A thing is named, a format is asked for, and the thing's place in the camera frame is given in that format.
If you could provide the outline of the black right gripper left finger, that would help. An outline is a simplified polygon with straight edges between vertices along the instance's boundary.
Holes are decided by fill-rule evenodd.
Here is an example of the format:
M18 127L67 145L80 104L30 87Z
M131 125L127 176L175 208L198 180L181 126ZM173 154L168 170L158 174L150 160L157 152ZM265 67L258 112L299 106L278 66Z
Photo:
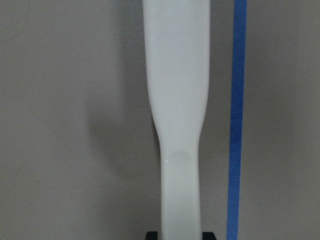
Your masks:
M145 235L145 240L158 240L158 232L148 231Z

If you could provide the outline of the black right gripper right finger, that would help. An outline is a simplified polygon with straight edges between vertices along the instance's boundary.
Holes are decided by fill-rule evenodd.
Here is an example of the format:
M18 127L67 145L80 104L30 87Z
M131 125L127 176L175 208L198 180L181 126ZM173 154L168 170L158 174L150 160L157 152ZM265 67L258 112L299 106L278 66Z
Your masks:
M216 240L216 236L212 231L204 231L202 233L202 240Z

